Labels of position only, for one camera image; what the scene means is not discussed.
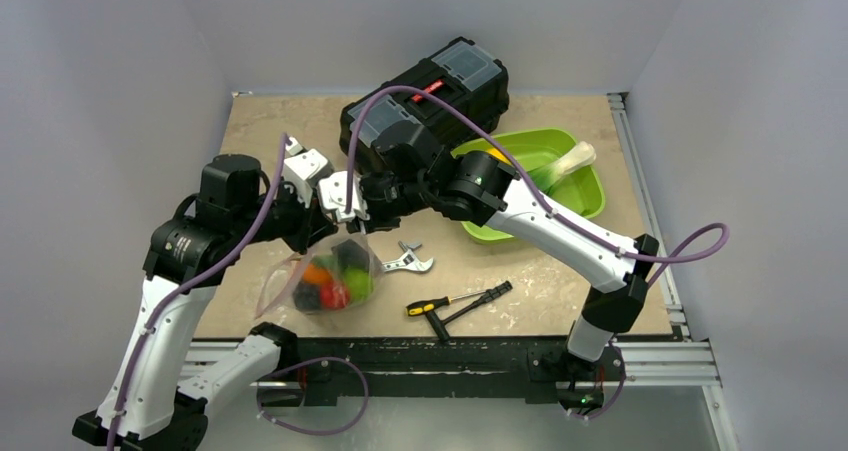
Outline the toy orange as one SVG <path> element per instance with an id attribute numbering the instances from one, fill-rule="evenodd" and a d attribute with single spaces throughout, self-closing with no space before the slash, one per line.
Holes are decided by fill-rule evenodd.
<path id="1" fill-rule="evenodd" d="M 301 281 L 310 285 L 324 286 L 334 282 L 332 273 L 321 266 L 310 263 L 304 270 Z"/>

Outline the toy purple eggplant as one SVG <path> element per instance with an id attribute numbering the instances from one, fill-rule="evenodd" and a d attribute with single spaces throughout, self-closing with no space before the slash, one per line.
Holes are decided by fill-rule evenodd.
<path id="1" fill-rule="evenodd" d="M 347 239 L 331 248 L 337 267 L 344 272 L 349 269 L 369 271 L 371 269 L 371 252 L 366 246 L 353 239 Z"/>

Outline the clear zip top bag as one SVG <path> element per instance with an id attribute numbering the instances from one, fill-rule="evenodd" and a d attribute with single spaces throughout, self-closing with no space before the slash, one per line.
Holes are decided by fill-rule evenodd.
<path id="1" fill-rule="evenodd" d="M 366 303 L 380 287 L 382 262 L 361 233 L 321 239 L 304 253 L 273 265 L 264 279 L 255 316 L 282 305 L 326 314 Z"/>

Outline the toy black grapes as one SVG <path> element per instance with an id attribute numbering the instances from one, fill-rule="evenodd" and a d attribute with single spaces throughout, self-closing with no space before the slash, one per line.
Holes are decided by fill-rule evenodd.
<path id="1" fill-rule="evenodd" d="M 304 313 L 321 311 L 321 286 L 301 281 L 292 293 L 292 300 L 298 311 Z"/>

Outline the toy green apple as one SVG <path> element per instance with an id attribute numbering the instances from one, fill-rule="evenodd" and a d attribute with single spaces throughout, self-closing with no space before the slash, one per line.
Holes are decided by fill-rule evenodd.
<path id="1" fill-rule="evenodd" d="M 374 292 L 374 280 L 365 270 L 347 268 L 342 278 L 352 303 L 364 302 Z"/>

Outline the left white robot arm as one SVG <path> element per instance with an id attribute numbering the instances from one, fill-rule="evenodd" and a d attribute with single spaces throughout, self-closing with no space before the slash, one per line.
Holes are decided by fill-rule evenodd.
<path id="1" fill-rule="evenodd" d="M 219 155 L 204 167 L 199 192 L 151 237 L 133 336 L 106 398 L 75 420 L 76 438 L 113 450 L 194 450 L 212 418 L 251 382 L 295 373 L 296 335 L 262 323 L 217 363 L 181 375 L 199 321 L 246 245 L 281 239 L 303 251 L 335 231 L 314 195 L 332 171 L 319 152 L 300 151 L 285 159 L 267 195 L 254 157 Z"/>

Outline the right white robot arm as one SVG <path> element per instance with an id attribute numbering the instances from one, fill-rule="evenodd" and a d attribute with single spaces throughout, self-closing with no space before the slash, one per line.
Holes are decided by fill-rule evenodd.
<path id="1" fill-rule="evenodd" d="M 629 331 L 644 305 L 658 241 L 600 227 L 542 194 L 526 172 L 482 151 L 455 157 L 423 125 L 400 120 L 373 145 L 385 162 L 364 174 L 349 197 L 365 205 L 368 231 L 393 229 L 401 218 L 433 209 L 509 233 L 570 267 L 590 284 L 561 352 L 564 370 L 584 378 L 608 342 Z"/>

